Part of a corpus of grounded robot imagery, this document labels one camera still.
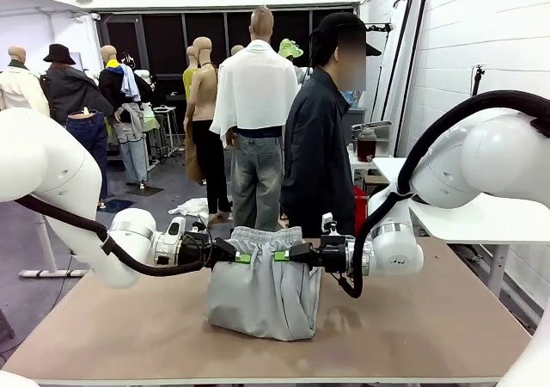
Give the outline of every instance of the person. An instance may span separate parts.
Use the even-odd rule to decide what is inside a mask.
[[[251,42],[220,65],[211,131],[234,146],[231,168],[235,226],[273,231],[283,176],[282,135],[298,91],[292,63],[269,44],[273,14],[254,10]]]
[[[0,110],[7,108],[31,108],[50,116],[48,100],[38,78],[25,66],[27,52],[22,47],[8,49],[11,61],[0,74]]]
[[[225,159],[222,140],[210,131],[217,97],[217,67],[211,62],[212,42],[207,37],[198,37],[193,42],[199,57],[200,69],[192,75],[191,88],[187,98],[186,117],[183,126],[186,129],[186,168],[187,154],[196,149],[199,172],[206,178],[206,197],[208,200],[208,226],[218,222],[227,222],[231,205],[227,198],[225,181]],[[188,176],[197,181],[195,174]]]
[[[105,69],[100,73],[100,91],[106,97],[114,112],[113,129],[119,140],[122,162],[125,167],[126,183],[145,189],[147,163],[145,161],[144,123],[140,105],[143,97],[151,96],[152,89],[129,65],[133,59],[126,54],[121,64],[116,59],[113,46],[100,49]]]
[[[312,34],[314,71],[296,96],[286,123],[281,206],[304,237],[321,234],[322,215],[333,214],[339,233],[354,235],[355,204],[342,116],[350,104],[339,90],[355,89],[367,56],[366,27],[352,13],[325,17]]]
[[[101,170],[98,208],[104,209],[107,191],[107,128],[113,107],[86,73],[71,67],[75,61],[66,46],[52,44],[45,62],[52,65],[40,77],[50,106],[50,117],[64,126],[94,157]]]
[[[288,59],[294,65],[294,59],[300,58],[303,55],[303,50],[296,44],[294,40],[282,39],[278,46],[278,54]],[[294,72],[296,73],[296,80],[298,84],[302,84],[305,77],[305,72],[294,65]]]

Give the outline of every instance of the wooden tabletop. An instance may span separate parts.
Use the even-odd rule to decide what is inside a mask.
[[[88,275],[3,369],[79,385],[498,380],[529,335],[445,244],[419,243],[420,274],[366,278],[359,300],[324,274],[311,341],[213,328],[205,320],[208,270],[142,277],[128,290]]]

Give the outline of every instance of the black coat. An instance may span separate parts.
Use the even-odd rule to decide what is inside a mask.
[[[50,116],[60,125],[66,124],[68,115],[78,114],[84,107],[106,117],[113,114],[111,104],[83,71],[73,67],[50,68],[40,78],[40,84],[50,104]]]
[[[286,122],[281,206],[306,238],[321,234],[331,212],[338,232],[354,235],[355,201],[342,116],[350,105],[333,79],[315,69],[296,96]]]
[[[150,101],[153,96],[153,90],[151,87],[135,73],[134,78],[136,79],[137,90],[139,90],[141,101]],[[120,108],[123,103],[133,102],[131,98],[127,98],[125,94],[120,91],[122,88],[123,79],[123,73],[117,73],[116,71],[110,71],[109,69],[104,69],[100,73],[100,91],[109,103],[111,103],[115,111]]]

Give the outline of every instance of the black cap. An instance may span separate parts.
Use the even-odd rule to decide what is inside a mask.
[[[364,25],[363,21],[353,13],[345,11],[327,15],[323,20],[321,20],[319,27],[314,31],[315,34],[320,35],[350,32],[365,32],[366,40],[367,27]],[[367,56],[380,56],[382,54],[369,43],[365,42],[365,44],[367,45]]]

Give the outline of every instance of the gray sweatpants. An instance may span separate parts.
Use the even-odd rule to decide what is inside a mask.
[[[231,165],[235,226],[277,229],[283,179],[282,148],[281,138],[235,137]]]
[[[208,321],[259,338],[309,339],[315,333],[321,270],[275,262],[273,252],[301,243],[300,228],[264,232],[237,227],[229,242],[250,264],[218,262],[208,285]]]

